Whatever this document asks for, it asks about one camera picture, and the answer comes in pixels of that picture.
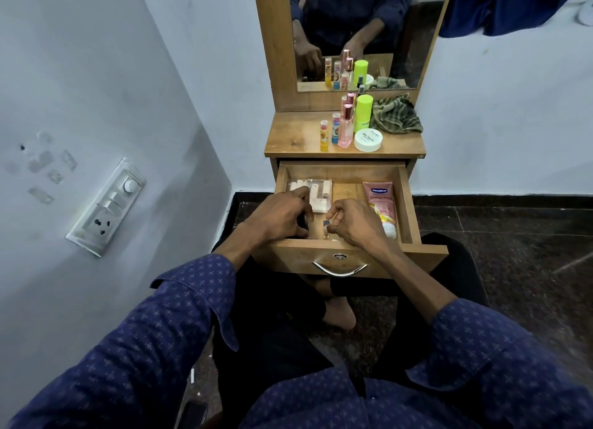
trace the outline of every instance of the dressing table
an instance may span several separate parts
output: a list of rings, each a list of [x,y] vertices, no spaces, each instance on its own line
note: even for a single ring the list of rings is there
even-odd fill
[[[367,91],[374,100],[408,93],[411,101],[416,102],[447,2],[441,0],[437,5],[426,4],[427,9],[439,6],[440,12],[435,14],[434,34],[420,54],[424,58],[423,64],[420,63],[421,69],[403,82],[414,87]],[[320,121],[331,121],[331,114],[340,110],[341,97],[346,92],[300,91],[307,88],[303,86],[306,82],[299,81],[296,70],[290,0],[256,0],[256,3],[276,109],[264,149],[276,179],[275,193],[288,190],[292,180],[331,179],[333,200],[365,200],[362,182],[392,182],[397,242],[421,268],[428,272],[433,270],[448,254],[447,248],[422,244],[409,184],[414,165],[426,155],[422,134],[383,133],[382,146],[373,153],[363,153],[354,144],[340,148],[332,143],[327,152],[321,152]],[[324,238],[323,219],[321,214],[315,214],[315,220],[309,224],[311,239],[273,242],[254,254],[256,261],[274,271],[297,274],[389,277],[364,251],[334,234],[331,238]]]

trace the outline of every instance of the white lid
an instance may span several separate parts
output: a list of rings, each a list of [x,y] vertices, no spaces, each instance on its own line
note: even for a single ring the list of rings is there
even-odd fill
[[[392,225],[391,223],[383,223],[383,231],[385,231],[385,235],[387,237],[393,238],[393,240],[396,239],[396,236],[397,236],[396,227],[394,225]]]
[[[372,153],[381,148],[383,134],[376,129],[361,129],[354,136],[354,146],[363,153]]]

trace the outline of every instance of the blue cloth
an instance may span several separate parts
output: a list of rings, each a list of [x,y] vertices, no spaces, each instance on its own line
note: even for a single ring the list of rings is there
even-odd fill
[[[486,36],[501,36],[535,28],[553,16],[567,0],[449,0],[441,37],[463,37],[484,28]]]
[[[212,314],[227,345],[238,348],[229,320],[235,274],[227,259],[210,254],[160,278],[154,295],[33,398],[11,427],[169,427]],[[431,345],[408,376],[440,394],[367,379],[360,397],[345,370],[328,368],[267,389],[241,427],[478,427],[470,409],[440,399],[464,386],[475,390],[487,426],[593,427],[589,393],[501,314],[456,300],[432,322]]]
[[[309,41],[343,47],[372,19],[381,19],[385,29],[373,43],[394,46],[411,0],[307,0],[303,10],[298,3],[291,0],[291,16],[301,22]]]

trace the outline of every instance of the bare foot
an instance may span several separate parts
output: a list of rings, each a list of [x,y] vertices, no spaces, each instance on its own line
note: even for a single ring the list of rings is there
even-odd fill
[[[315,290],[321,296],[324,296],[326,298],[333,298],[333,296],[334,296],[333,293],[331,292],[330,278],[323,278],[323,279],[319,279],[318,281],[315,281],[315,283],[313,284],[313,287],[315,287]]]
[[[346,297],[332,298],[326,301],[326,314],[323,321],[331,326],[352,330],[356,326],[356,315]]]

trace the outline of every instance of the person's left hand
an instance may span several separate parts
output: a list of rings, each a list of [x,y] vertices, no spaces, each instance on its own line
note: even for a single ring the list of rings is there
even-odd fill
[[[365,48],[366,45],[362,43],[362,41],[356,36],[356,34],[354,34],[352,38],[348,42],[346,42],[342,51],[344,51],[345,49],[349,49],[350,57],[354,58],[354,61],[356,62],[362,59],[362,55],[364,54]]]
[[[297,217],[301,212],[305,212],[308,224],[313,222],[307,186],[268,196],[245,220],[244,225],[251,231],[261,233],[263,243],[293,236],[306,238],[309,232],[297,225]]]

